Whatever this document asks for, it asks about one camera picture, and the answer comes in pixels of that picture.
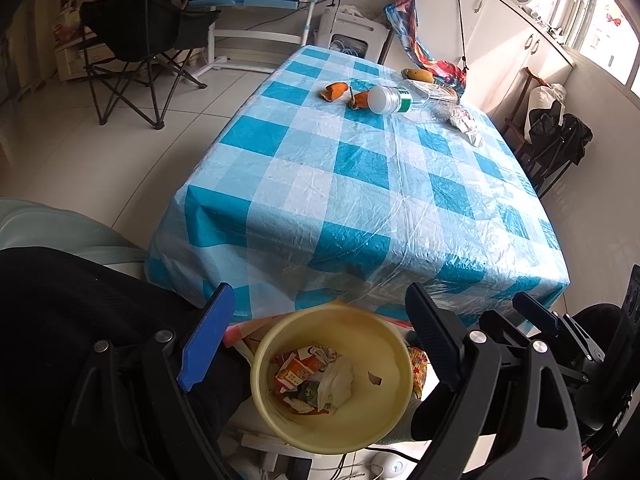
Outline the blue checkered plastic tablecloth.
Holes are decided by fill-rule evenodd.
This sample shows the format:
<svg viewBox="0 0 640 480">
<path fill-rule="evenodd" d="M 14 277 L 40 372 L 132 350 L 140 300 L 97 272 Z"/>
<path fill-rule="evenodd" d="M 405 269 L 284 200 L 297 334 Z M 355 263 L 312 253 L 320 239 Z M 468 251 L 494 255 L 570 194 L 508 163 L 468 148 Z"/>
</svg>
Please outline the blue checkered plastic tablecloth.
<svg viewBox="0 0 640 480">
<path fill-rule="evenodd" d="M 473 324 L 527 292 L 551 306 L 570 282 L 544 207 L 494 125 L 453 126 L 326 102 L 399 81 L 318 47 L 248 98 L 169 201 L 148 280 L 202 306 L 220 284 L 237 323 L 341 301 L 397 318 L 421 284 Z"/>
</svg>

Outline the red orange snack bag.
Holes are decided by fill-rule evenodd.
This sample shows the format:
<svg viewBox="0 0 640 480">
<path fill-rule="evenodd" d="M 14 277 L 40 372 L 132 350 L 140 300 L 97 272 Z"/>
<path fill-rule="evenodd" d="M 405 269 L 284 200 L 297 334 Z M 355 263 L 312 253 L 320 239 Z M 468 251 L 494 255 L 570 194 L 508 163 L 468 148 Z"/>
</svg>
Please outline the red orange snack bag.
<svg viewBox="0 0 640 480">
<path fill-rule="evenodd" d="M 277 354 L 270 362 L 271 394 L 294 415 L 327 415 L 335 411 L 330 394 L 320 391 L 324 375 L 341 357 L 324 344 Z"/>
</svg>

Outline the orange peel piece left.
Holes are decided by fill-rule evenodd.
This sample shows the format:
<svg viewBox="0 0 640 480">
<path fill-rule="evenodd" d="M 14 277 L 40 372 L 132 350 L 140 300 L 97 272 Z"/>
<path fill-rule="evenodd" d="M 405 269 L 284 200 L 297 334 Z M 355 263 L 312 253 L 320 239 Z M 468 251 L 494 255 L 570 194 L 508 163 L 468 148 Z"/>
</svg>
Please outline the orange peel piece left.
<svg viewBox="0 0 640 480">
<path fill-rule="evenodd" d="M 326 88 L 319 92 L 319 96 L 326 102 L 334 102 L 341 99 L 342 96 L 349 90 L 349 85 L 344 81 L 334 82 L 334 84 L 328 84 Z"/>
</svg>

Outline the white printed plastic wrapper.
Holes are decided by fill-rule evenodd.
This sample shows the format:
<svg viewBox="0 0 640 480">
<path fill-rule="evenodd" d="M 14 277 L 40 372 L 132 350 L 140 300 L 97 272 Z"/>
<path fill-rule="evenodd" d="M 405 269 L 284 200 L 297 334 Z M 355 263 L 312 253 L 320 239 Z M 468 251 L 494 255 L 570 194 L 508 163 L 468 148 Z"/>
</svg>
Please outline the white printed plastic wrapper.
<svg viewBox="0 0 640 480">
<path fill-rule="evenodd" d="M 480 127 L 477 125 L 475 118 L 463 106 L 453 105 L 449 107 L 448 122 L 474 148 L 479 148 L 482 145 L 483 138 L 480 134 Z"/>
</svg>

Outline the white power strip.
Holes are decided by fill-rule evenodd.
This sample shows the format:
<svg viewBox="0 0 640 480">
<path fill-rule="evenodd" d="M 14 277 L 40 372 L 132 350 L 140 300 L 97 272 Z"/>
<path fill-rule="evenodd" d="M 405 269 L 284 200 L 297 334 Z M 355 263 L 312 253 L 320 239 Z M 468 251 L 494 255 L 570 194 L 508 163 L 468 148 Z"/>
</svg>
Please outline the white power strip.
<svg viewBox="0 0 640 480">
<path fill-rule="evenodd" d="M 274 471 L 278 456 L 304 458 L 305 460 L 312 460 L 314 454 L 294 448 L 282 441 L 278 437 L 270 436 L 269 434 L 260 434 L 259 432 L 241 430 L 240 431 L 240 443 L 243 448 L 251 448 L 265 454 L 265 458 L 262 460 L 266 469 Z"/>
</svg>

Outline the black folding camping chair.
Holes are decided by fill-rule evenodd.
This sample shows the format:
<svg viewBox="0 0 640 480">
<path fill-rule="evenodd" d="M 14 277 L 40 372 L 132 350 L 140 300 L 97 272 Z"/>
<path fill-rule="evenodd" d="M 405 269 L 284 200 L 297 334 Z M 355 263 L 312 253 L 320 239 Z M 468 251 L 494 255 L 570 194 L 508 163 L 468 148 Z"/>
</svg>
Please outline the black folding camping chair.
<svg viewBox="0 0 640 480">
<path fill-rule="evenodd" d="M 90 30 L 112 55 L 91 61 L 82 48 L 84 69 L 99 124 L 104 126 L 119 102 L 125 103 L 156 130 L 180 80 L 200 90 L 207 84 L 186 69 L 195 50 L 208 45 L 208 32 L 220 12 L 181 9 L 171 0 L 94 0 L 79 9 L 80 29 Z M 152 63 L 161 60 L 175 74 L 163 104 L 155 88 Z"/>
</svg>

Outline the white plastic stool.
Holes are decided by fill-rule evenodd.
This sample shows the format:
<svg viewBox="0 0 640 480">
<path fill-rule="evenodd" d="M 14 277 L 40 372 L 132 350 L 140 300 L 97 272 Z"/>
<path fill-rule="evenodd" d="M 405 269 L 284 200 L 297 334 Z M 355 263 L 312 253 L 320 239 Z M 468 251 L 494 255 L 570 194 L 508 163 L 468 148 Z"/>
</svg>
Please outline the white plastic stool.
<svg viewBox="0 0 640 480">
<path fill-rule="evenodd" d="M 314 44 L 376 63 L 387 36 L 384 25 L 364 18 L 357 10 L 331 8 L 321 15 Z"/>
</svg>

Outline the yellow plastic basin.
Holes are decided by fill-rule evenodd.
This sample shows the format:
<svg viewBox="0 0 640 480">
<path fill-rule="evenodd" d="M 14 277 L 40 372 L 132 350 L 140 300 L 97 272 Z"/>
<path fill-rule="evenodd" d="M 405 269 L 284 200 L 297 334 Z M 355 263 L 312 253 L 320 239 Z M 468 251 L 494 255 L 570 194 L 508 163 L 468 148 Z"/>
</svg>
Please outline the yellow plastic basin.
<svg viewBox="0 0 640 480">
<path fill-rule="evenodd" d="M 352 396 L 332 414 L 292 413 L 271 392 L 273 358 L 304 344 L 325 344 L 350 359 Z M 379 316 L 344 304 L 324 304 L 282 316 L 257 347 L 250 369 L 256 410 L 284 442 L 305 452 L 337 455 L 380 440 L 400 421 L 412 397 L 405 341 Z"/>
</svg>

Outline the dark wooden chair with clothes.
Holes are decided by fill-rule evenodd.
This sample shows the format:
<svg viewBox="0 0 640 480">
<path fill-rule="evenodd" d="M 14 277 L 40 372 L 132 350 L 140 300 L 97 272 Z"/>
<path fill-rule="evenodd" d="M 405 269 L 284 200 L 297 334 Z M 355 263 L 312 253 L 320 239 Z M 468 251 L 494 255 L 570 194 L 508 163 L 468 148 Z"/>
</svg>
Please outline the dark wooden chair with clothes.
<svg viewBox="0 0 640 480">
<path fill-rule="evenodd" d="M 500 132 L 515 141 L 512 152 L 539 198 L 570 166 L 578 166 L 593 139 L 591 129 L 565 109 L 566 89 L 522 69 L 524 82 Z"/>
</svg>

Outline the white paper towel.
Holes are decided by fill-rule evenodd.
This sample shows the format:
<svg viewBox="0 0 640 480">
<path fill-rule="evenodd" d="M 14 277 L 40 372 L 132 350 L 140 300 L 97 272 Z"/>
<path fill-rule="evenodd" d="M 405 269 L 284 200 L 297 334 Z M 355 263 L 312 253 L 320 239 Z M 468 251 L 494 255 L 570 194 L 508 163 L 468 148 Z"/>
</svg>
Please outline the white paper towel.
<svg viewBox="0 0 640 480">
<path fill-rule="evenodd" d="M 318 385 L 318 409 L 340 408 L 352 396 L 354 370 L 347 356 L 340 356 L 321 374 Z"/>
</svg>

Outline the light green sofa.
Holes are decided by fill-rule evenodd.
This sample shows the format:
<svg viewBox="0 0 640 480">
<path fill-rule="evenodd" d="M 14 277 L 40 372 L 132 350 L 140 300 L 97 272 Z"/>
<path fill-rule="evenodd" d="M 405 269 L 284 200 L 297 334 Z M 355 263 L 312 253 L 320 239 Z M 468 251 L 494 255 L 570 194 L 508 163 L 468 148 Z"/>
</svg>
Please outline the light green sofa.
<svg viewBox="0 0 640 480">
<path fill-rule="evenodd" d="M 1 248 L 67 252 L 144 281 L 146 251 L 99 221 L 16 198 L 1 199 Z"/>
</svg>

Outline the clear plastic bottle white cap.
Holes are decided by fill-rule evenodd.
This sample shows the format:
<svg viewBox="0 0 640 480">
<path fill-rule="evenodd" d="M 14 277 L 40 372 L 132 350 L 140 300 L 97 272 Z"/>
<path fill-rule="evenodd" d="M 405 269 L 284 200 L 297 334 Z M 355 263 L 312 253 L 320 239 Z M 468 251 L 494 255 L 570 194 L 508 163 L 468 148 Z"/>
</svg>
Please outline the clear plastic bottle white cap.
<svg viewBox="0 0 640 480">
<path fill-rule="evenodd" d="M 436 116 L 458 102 L 457 93 L 431 82 L 405 80 L 397 86 L 375 86 L 368 92 L 368 107 L 378 115 Z"/>
</svg>

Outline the white wall cabinet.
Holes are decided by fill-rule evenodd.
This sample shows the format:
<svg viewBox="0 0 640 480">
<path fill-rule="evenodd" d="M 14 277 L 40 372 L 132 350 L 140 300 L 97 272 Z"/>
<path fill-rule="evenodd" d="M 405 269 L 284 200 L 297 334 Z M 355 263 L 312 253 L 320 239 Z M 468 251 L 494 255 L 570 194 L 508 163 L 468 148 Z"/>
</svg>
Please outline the white wall cabinet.
<svg viewBox="0 0 640 480">
<path fill-rule="evenodd" d="M 570 56 L 510 0 L 460 0 L 468 76 L 463 101 L 480 108 L 496 124 L 511 109 L 521 90 L 522 69 L 548 82 L 565 84 L 574 63 Z M 434 55 L 461 56 L 456 0 L 416 0 L 419 32 L 434 18 L 444 38 L 426 40 Z"/>
</svg>

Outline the small white drawer unit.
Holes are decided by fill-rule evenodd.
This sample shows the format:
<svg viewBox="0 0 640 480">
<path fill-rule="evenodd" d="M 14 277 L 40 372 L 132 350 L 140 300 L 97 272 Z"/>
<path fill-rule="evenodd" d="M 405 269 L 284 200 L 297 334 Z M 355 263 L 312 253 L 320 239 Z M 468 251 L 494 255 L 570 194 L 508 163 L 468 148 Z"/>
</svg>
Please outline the small white drawer unit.
<svg viewBox="0 0 640 480">
<path fill-rule="evenodd" d="M 85 78 L 87 76 L 86 62 L 104 61 L 112 56 L 113 52 L 106 44 L 94 44 L 85 48 L 78 42 L 60 47 L 54 52 L 58 79 L 64 82 Z"/>
</svg>

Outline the colourful patterned bag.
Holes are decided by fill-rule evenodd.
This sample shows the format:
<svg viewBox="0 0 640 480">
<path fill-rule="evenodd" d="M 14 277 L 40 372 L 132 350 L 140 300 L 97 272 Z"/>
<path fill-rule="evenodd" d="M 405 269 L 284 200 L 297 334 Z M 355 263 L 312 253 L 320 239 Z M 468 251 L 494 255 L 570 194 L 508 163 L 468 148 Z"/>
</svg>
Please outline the colourful patterned bag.
<svg viewBox="0 0 640 480">
<path fill-rule="evenodd" d="M 444 32 L 431 18 L 425 26 L 425 32 L 419 32 L 420 14 L 416 0 L 397 0 L 384 6 L 386 20 L 400 42 L 402 50 L 413 64 L 426 70 L 438 84 L 452 90 L 458 98 L 464 95 L 468 62 L 466 62 L 466 44 L 461 2 L 456 0 L 458 33 L 460 36 L 461 56 L 458 62 L 451 61 L 451 55 L 437 56 L 427 49 L 426 40 L 444 38 Z"/>
</svg>

